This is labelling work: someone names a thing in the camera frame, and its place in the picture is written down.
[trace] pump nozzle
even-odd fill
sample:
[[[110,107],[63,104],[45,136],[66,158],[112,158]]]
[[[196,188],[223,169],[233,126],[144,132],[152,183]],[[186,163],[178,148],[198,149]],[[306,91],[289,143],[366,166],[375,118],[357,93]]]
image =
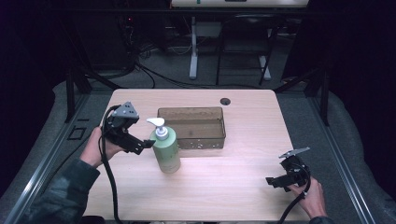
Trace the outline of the pump nozzle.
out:
[[[166,138],[168,138],[168,129],[166,127],[163,127],[163,125],[165,124],[165,119],[152,118],[147,119],[147,122],[152,123],[157,127],[155,134],[157,135],[158,139],[165,140]]]

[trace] wooden tabletop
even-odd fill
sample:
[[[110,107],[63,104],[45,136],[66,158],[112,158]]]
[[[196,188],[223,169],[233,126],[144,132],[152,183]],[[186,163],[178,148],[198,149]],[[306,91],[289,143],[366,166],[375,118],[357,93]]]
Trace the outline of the wooden tabletop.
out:
[[[172,7],[306,7],[308,0],[172,0]]]
[[[220,99],[231,103],[222,105]],[[140,120],[129,133],[148,139],[147,118],[160,107],[221,106],[226,138],[223,149],[181,149],[181,167],[162,173],[152,148],[140,155],[119,153],[111,161],[121,220],[265,221],[278,220],[294,199],[269,186],[265,177],[286,172],[279,155],[292,149],[276,95],[264,90],[117,90],[108,107],[132,102]],[[90,191],[84,216],[114,219],[105,168]],[[308,220],[299,207],[288,220]]]

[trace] soap dispenser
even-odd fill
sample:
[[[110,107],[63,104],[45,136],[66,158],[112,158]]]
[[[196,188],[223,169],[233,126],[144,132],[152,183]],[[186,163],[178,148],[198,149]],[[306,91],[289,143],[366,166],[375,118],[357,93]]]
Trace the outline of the soap dispenser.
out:
[[[147,119],[147,122],[156,126],[155,131],[151,133],[150,140],[155,140],[152,148],[161,171],[168,174],[176,172],[180,167],[180,157],[175,131],[163,126],[165,120],[162,118]]]

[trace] person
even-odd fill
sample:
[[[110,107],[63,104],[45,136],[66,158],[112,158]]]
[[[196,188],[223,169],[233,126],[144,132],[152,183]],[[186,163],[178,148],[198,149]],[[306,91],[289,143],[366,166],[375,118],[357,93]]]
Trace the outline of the person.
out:
[[[100,174],[96,168],[102,164],[98,145],[101,136],[101,129],[94,128],[79,159],[72,161],[54,179],[49,189],[23,215],[20,223],[70,224],[81,221],[87,207],[89,191]],[[106,140],[109,160],[121,151],[123,148]],[[292,185],[289,189],[297,196],[304,190],[304,186]],[[322,186],[315,178],[311,178],[311,188],[299,204],[311,218],[309,224],[333,224],[326,214]]]

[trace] translucent brown container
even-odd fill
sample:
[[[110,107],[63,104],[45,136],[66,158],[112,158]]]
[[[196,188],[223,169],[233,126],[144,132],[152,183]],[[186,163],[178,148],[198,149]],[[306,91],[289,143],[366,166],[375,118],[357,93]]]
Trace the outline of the translucent brown container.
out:
[[[175,130],[180,149],[224,147],[221,107],[166,107],[158,109],[158,117]]]

